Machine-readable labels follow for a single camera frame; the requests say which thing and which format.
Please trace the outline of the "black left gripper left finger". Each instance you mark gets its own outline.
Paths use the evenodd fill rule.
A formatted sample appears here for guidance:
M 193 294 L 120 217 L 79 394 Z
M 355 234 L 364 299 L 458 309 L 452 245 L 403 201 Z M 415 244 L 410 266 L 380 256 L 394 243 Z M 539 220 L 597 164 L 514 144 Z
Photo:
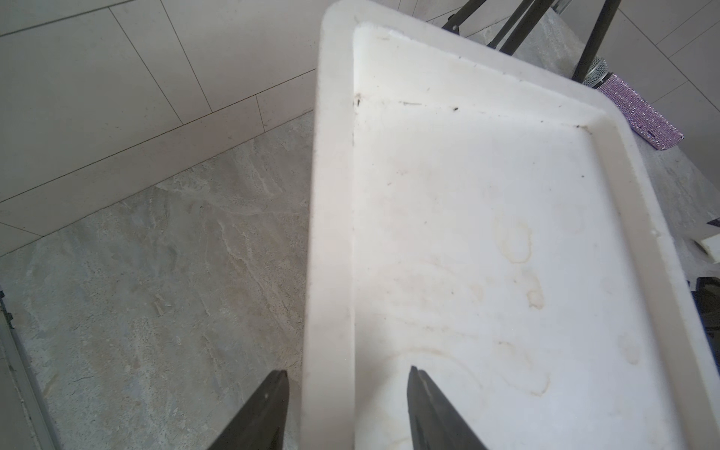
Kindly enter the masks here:
M 270 371 L 208 449 L 282 449 L 289 399 L 287 371 Z

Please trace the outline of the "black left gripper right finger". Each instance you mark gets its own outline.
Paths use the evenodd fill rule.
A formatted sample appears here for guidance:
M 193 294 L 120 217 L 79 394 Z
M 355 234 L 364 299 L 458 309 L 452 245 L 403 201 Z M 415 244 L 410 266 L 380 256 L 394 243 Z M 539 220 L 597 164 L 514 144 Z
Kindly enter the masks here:
M 407 385 L 412 448 L 488 450 L 422 369 L 412 366 Z

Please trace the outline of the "white three-drawer cabinet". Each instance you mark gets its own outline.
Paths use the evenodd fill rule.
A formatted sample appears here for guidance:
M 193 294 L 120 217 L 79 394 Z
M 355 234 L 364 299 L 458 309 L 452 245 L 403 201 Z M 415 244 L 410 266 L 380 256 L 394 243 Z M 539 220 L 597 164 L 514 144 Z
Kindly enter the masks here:
M 427 371 L 492 449 L 716 449 L 719 377 L 602 94 L 388 7 L 322 19 L 299 445 L 409 449 Z

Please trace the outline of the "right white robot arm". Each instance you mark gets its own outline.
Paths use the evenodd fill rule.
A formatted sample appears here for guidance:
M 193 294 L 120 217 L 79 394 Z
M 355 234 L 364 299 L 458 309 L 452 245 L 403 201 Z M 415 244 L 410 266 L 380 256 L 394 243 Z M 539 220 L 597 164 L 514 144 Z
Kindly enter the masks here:
M 693 242 L 713 264 L 719 264 L 719 219 L 704 225 L 702 233 Z M 699 313 L 707 341 L 719 369 L 719 277 L 698 277 L 692 296 Z

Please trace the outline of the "purple glitter microphone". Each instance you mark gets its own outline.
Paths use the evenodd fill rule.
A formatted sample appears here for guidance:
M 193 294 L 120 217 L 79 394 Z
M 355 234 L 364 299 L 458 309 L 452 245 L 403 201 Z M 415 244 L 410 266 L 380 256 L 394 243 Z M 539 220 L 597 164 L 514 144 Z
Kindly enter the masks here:
M 672 125 L 627 82 L 611 72 L 604 58 L 596 56 L 592 60 L 583 84 L 610 99 L 621 111 L 632 131 L 655 150 L 668 150 L 684 140 L 680 129 Z

